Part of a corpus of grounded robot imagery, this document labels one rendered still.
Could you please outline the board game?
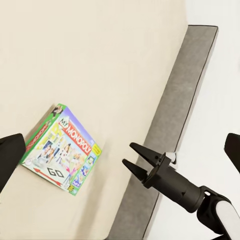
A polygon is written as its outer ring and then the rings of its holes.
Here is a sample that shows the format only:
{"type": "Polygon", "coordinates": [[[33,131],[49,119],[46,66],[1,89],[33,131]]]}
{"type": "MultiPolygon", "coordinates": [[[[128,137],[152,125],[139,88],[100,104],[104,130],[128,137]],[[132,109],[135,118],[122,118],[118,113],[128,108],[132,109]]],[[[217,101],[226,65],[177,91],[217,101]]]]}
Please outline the board game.
{"type": "Polygon", "coordinates": [[[73,196],[103,152],[70,108],[61,103],[25,146],[19,163],[73,196]]]}

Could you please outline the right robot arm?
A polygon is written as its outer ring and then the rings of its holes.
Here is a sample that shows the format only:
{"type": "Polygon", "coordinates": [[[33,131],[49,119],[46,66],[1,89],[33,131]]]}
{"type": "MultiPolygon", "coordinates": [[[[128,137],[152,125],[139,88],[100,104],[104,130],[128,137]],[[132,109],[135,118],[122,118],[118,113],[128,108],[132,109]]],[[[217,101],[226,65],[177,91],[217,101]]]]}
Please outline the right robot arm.
{"type": "Polygon", "coordinates": [[[165,152],[162,155],[134,142],[129,146],[154,166],[147,175],[147,170],[125,158],[121,161],[144,187],[154,187],[190,214],[197,211],[199,222],[220,235],[213,240],[240,240],[240,216],[232,202],[206,185],[198,187],[178,173],[177,152],[165,152]]]}

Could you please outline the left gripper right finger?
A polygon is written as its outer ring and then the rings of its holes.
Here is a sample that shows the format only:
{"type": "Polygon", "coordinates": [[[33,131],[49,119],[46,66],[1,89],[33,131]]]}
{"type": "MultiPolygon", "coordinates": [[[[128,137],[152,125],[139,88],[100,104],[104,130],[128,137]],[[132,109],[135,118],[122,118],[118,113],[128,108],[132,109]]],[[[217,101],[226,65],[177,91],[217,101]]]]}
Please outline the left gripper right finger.
{"type": "Polygon", "coordinates": [[[224,151],[240,173],[240,135],[229,133],[227,135],[224,151]]]}

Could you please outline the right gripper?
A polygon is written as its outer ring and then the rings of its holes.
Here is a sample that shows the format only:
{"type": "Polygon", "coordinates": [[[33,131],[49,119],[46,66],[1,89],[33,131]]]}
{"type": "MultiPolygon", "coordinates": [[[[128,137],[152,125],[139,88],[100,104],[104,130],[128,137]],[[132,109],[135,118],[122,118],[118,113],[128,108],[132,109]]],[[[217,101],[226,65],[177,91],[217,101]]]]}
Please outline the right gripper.
{"type": "Polygon", "coordinates": [[[178,202],[185,194],[190,181],[169,166],[171,159],[134,142],[131,142],[129,146],[154,168],[147,175],[147,170],[125,158],[121,162],[141,181],[144,187],[147,189],[154,187],[173,202],[178,202]]]}

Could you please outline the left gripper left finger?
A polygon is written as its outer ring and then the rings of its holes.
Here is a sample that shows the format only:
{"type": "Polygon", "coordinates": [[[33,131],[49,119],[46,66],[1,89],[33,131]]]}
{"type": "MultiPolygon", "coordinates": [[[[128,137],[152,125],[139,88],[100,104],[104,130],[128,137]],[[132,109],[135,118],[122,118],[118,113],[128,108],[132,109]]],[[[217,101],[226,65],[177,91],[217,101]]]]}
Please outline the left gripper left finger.
{"type": "Polygon", "coordinates": [[[0,193],[26,152],[21,133],[0,138],[0,193]]]}

